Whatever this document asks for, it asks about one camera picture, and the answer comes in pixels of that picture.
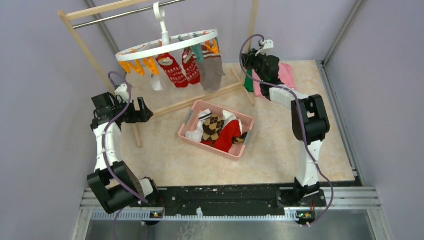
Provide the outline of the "grey sock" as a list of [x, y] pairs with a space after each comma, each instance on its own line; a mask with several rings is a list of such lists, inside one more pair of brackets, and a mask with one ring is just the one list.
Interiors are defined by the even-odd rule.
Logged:
[[200, 72], [200, 84], [207, 93], [217, 92], [221, 88], [222, 78], [225, 76], [221, 56], [205, 57], [197, 61]]

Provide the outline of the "red patterned sock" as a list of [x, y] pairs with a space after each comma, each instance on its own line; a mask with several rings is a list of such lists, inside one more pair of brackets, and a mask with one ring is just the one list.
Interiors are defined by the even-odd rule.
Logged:
[[170, 53], [158, 55], [156, 61], [176, 88], [186, 88], [189, 85], [181, 66]]
[[185, 71], [188, 82], [192, 85], [198, 84], [201, 81], [199, 69], [194, 61], [192, 50], [188, 47], [182, 53], [182, 66]]

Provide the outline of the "brown argyle sock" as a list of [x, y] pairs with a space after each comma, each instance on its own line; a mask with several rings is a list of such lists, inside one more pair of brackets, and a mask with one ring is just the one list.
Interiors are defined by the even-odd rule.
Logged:
[[215, 142], [219, 139], [225, 121], [218, 115], [212, 114], [210, 118], [206, 119], [202, 125], [203, 134], [202, 141]]

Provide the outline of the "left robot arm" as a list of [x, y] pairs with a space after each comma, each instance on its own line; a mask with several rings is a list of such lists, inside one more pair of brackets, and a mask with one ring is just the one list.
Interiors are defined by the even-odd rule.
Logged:
[[122, 95], [103, 93], [93, 97], [95, 106], [90, 125], [96, 138], [97, 157], [87, 184], [104, 211], [112, 214], [134, 204], [154, 207], [160, 202], [160, 191], [149, 177], [139, 180], [124, 162], [121, 154], [122, 124], [146, 123], [154, 113], [142, 97], [140, 106], [124, 100]]

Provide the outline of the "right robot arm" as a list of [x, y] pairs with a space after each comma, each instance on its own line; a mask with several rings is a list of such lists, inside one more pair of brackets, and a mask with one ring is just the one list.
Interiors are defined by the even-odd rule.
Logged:
[[240, 53], [240, 66], [251, 70], [257, 77], [250, 78], [260, 84], [261, 94], [291, 111], [292, 131], [300, 143], [299, 169], [292, 192], [284, 192], [280, 203], [284, 206], [307, 206], [321, 190], [319, 166], [321, 147], [330, 122], [321, 95], [306, 95], [284, 84], [279, 76], [280, 60], [273, 55], [261, 54], [253, 49]]

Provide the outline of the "white round clip hanger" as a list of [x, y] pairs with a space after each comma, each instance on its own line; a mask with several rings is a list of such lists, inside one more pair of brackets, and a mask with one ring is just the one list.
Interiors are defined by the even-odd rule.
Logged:
[[161, 28], [161, 38], [151, 42], [143, 43], [132, 48], [123, 50], [115, 55], [118, 62], [128, 62], [149, 57], [155, 57], [169, 52], [194, 47], [218, 37], [216, 29], [205, 31], [189, 32], [180, 35], [170, 36], [165, 22], [165, 10], [160, 2], [153, 4], [155, 18], [159, 21]]

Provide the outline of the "green cloth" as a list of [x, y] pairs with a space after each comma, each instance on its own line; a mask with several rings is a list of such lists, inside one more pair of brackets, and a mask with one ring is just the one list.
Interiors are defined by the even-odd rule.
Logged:
[[249, 93], [253, 93], [255, 91], [253, 80], [249, 76], [245, 77], [244, 87]]

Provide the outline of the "pink cloth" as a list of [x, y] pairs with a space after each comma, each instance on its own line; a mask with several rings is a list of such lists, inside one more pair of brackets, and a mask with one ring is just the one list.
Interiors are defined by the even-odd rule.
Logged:
[[[294, 82], [294, 72], [293, 72], [292, 66], [287, 63], [281, 63], [281, 62], [279, 63], [278, 66], [279, 66], [278, 77], [281, 80], [281, 82], [287, 85], [287, 87], [297, 90], [297, 87]], [[260, 97], [260, 98], [264, 97], [261, 92], [260, 83], [254, 81], [253, 89], [254, 89], [254, 94], [256, 97]]]

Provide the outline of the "white hanging sock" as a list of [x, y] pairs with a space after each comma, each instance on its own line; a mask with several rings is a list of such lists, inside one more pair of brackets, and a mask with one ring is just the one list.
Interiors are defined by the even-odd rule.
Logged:
[[165, 83], [163, 82], [160, 75], [151, 75], [151, 87], [154, 91], [160, 92], [164, 91], [166, 88]]

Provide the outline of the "white black-striped sock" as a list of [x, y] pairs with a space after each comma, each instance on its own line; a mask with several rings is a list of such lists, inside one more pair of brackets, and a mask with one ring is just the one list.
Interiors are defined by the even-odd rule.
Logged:
[[210, 109], [206, 109], [202, 112], [200, 112], [197, 115], [198, 123], [196, 125], [196, 130], [194, 131], [187, 131], [185, 133], [185, 137], [189, 140], [192, 140], [196, 143], [200, 143], [202, 141], [202, 137], [204, 134], [203, 125], [206, 120], [210, 119], [212, 117], [212, 112]]

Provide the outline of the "red white sock in basket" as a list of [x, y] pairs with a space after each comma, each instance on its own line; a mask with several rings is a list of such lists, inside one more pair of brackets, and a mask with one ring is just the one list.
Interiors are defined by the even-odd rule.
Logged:
[[247, 132], [243, 132], [243, 124], [235, 114], [227, 110], [222, 111], [224, 126], [217, 141], [201, 141], [202, 144], [228, 153], [233, 145], [243, 143]]

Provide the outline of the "pink plastic basket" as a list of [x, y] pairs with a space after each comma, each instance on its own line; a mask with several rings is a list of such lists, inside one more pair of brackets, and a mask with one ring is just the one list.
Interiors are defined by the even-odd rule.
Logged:
[[194, 147], [237, 162], [245, 151], [254, 123], [251, 116], [198, 100], [178, 136]]

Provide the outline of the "wooden drying rack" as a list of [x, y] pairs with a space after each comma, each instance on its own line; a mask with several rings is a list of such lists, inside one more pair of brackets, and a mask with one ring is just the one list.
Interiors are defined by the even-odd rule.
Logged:
[[[153, 5], [159, 1], [148, 0], [141, 12], [151, 17], [151, 21], [143, 21], [138, 27], [140, 34], [138, 43], [132, 47], [159, 40], [162, 30], [156, 19]], [[176, 36], [186, 33], [206, 30], [217, 30], [218, 37], [210, 40], [211, 44], [218, 43], [222, 58], [237, 57], [239, 48], [233, 39], [237, 36], [244, 38], [254, 30], [259, 2], [257, 0], [171, 0], [159, 2], [165, 11], [165, 23], [169, 35]], [[184, 49], [168, 52], [182, 64]], [[197, 84], [188, 84], [185, 88], [177, 88], [169, 80], [164, 70], [156, 61], [157, 56], [132, 61], [117, 61], [116, 52], [113, 59], [123, 69], [132, 85], [132, 95], [143, 97], [154, 117], [162, 117], [192, 106], [196, 101], [208, 101], [227, 94], [245, 91], [245, 78], [241, 76], [241, 68], [236, 60], [224, 63], [225, 76], [218, 91], [209, 93]], [[163, 91], [154, 91], [151, 85], [151, 75], [160, 75], [165, 84]]]

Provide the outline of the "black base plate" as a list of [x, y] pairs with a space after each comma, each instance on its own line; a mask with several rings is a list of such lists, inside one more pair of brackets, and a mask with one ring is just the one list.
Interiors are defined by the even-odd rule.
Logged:
[[164, 210], [166, 216], [205, 217], [283, 216], [289, 207], [326, 207], [323, 190], [305, 198], [295, 196], [292, 183], [161, 187], [155, 201], [142, 207]]

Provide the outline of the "aluminium frame rail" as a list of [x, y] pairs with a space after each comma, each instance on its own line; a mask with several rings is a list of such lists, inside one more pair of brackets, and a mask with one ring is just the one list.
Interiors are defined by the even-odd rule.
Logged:
[[323, 188], [314, 206], [282, 204], [279, 185], [168, 187], [156, 207], [106, 213], [84, 192], [73, 240], [391, 240], [373, 187]]

